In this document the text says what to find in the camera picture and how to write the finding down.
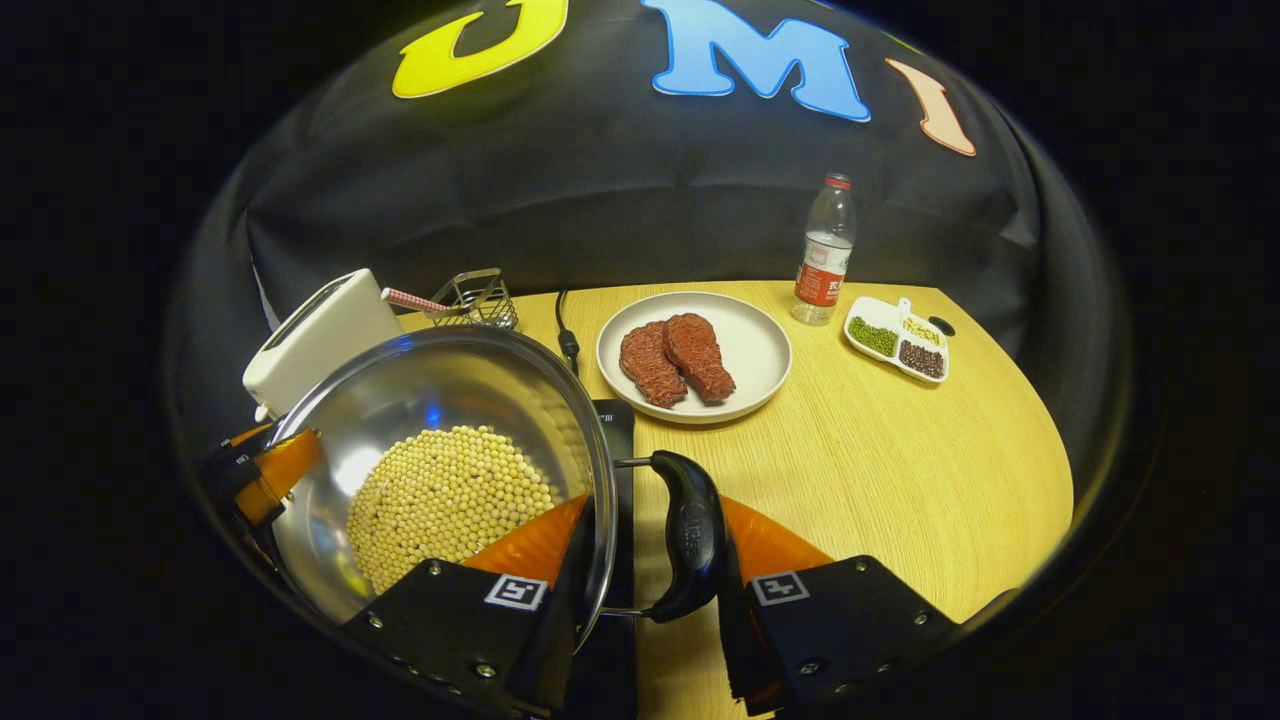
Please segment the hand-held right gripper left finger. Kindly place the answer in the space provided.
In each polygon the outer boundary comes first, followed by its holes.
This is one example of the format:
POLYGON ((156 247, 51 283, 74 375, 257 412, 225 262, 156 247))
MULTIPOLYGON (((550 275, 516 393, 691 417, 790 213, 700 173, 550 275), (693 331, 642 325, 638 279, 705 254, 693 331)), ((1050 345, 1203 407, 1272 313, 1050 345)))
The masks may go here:
POLYGON ((564 707, 593 529, 593 501, 581 495, 470 564, 420 562, 343 630, 471 714, 549 717, 564 707))

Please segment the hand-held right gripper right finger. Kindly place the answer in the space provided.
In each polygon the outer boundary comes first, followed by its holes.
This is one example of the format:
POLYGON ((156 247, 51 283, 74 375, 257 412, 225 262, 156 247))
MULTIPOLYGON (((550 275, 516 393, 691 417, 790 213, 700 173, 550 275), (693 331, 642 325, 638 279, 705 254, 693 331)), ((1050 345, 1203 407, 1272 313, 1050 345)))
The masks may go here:
POLYGON ((878 559, 837 560, 723 497, 719 638, 732 696, 751 716, 805 717, 876 692, 961 628, 878 559))

